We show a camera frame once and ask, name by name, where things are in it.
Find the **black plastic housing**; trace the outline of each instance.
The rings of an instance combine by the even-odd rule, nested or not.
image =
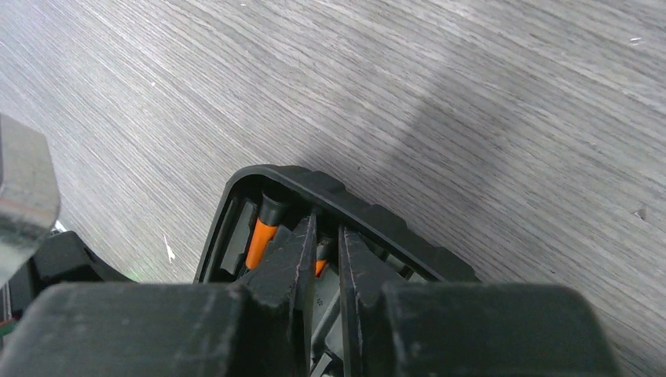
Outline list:
[[[225,257],[226,245],[236,228],[235,217],[243,204],[247,201],[258,203],[266,187],[292,193],[292,214],[302,216],[312,208],[319,209],[340,224],[356,229],[426,280],[479,281],[471,266],[451,251],[427,243],[414,234],[402,218],[385,207],[354,196],[346,191],[342,182],[330,175],[304,167],[256,165],[236,172],[225,186],[199,261],[195,283],[233,279],[231,276],[226,280],[215,278],[219,276],[216,266]]]
[[[9,317],[21,318],[48,287],[72,281],[131,281],[93,253],[75,232],[55,234],[12,276],[8,289]]]

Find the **wooden floor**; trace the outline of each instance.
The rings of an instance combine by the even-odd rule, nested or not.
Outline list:
[[[297,163],[484,280],[582,291],[653,377],[664,23],[661,0],[5,0],[0,112],[48,136],[63,223],[139,280],[192,279],[235,170]]]

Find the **small white debris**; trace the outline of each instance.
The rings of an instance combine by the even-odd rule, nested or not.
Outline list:
[[[171,250],[171,247],[169,247],[169,244],[167,242],[167,235],[164,235],[164,245],[166,246],[166,254],[169,256],[169,263],[173,261],[176,258],[176,254]]]
[[[53,228],[56,229],[60,233],[67,232],[67,230],[64,228],[62,223],[60,221],[56,221],[56,223],[53,225]]]
[[[634,216],[640,218],[643,221],[647,221],[647,207],[642,207],[636,212],[634,212]]]

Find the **orange cylinder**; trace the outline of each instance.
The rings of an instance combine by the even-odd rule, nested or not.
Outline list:
[[[252,234],[252,241],[250,247],[247,249],[247,258],[245,258],[245,266],[248,269],[254,269],[259,265],[264,256],[266,245],[273,239],[277,232],[277,226],[268,226],[257,219],[257,225],[254,226],[254,233]]]
[[[326,261],[317,261],[317,264],[315,265],[314,269],[314,276],[319,277],[321,275],[321,272],[324,271],[324,267],[326,267]]]

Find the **black plastic edge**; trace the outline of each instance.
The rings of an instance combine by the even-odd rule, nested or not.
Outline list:
[[[195,283],[201,282],[202,271],[207,267],[211,241],[218,237],[222,215],[229,205],[229,193],[244,178],[263,176],[284,185],[314,204],[340,217],[341,221],[357,229],[377,243],[385,243],[396,251],[395,257],[409,264],[428,280],[480,281],[474,269],[444,247],[434,247],[414,234],[405,221],[379,205],[371,205],[347,192],[345,185],[321,171],[305,167],[254,165],[238,170],[227,182],[196,270]]]

